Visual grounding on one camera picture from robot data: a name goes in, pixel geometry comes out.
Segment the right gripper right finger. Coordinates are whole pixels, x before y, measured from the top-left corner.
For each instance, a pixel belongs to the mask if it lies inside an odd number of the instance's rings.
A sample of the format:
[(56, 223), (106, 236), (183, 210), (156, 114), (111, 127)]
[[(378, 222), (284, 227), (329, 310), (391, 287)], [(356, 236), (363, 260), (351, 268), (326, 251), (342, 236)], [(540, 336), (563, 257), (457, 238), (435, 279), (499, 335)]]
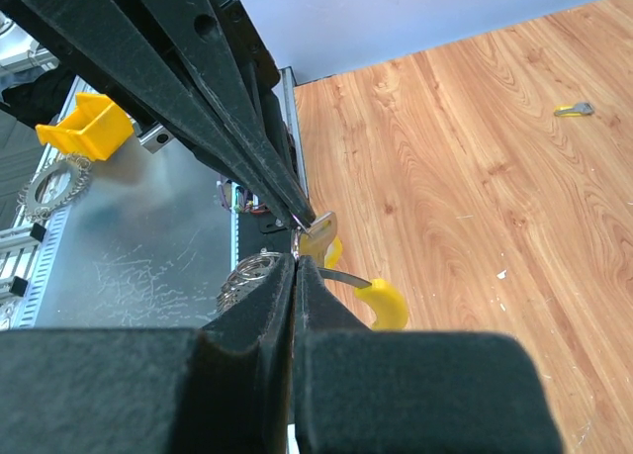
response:
[(303, 453), (560, 453), (532, 359), (512, 337), (374, 331), (297, 267), (295, 426)]

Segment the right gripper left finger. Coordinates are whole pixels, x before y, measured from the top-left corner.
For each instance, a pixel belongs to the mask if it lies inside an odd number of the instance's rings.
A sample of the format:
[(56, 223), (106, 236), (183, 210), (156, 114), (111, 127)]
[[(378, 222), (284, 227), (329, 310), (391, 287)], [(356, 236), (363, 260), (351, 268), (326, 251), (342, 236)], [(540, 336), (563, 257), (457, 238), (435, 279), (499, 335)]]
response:
[(296, 263), (208, 329), (1, 336), (5, 453), (282, 453)]

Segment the yellow tagged key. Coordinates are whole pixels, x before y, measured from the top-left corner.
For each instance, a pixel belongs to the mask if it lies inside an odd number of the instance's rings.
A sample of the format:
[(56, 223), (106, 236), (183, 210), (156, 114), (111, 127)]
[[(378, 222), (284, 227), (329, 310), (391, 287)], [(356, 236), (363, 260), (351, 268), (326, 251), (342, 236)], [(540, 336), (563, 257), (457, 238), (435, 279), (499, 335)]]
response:
[(298, 254), (310, 256), (318, 267), (334, 269), (343, 246), (338, 233), (335, 212), (327, 212), (318, 217), (307, 229), (301, 229), (298, 236)]

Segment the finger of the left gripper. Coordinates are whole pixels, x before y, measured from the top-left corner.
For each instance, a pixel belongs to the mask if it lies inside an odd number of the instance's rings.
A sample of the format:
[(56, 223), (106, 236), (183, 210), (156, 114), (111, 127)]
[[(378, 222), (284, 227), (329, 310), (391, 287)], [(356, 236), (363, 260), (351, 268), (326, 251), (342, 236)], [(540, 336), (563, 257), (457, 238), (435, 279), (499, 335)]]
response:
[[(12, 17), (143, 128), (164, 126), (200, 161), (247, 188), (182, 126), (169, 122), (176, 113), (204, 114), (183, 81), (184, 69), (169, 38), (140, 0), (12, 0)], [(306, 212), (271, 212), (286, 226), (307, 227), (316, 217), (311, 203)]]
[(238, 0), (140, 0), (169, 38), (201, 118), (169, 122), (216, 156), (273, 212), (306, 212), (294, 170), (274, 60)]

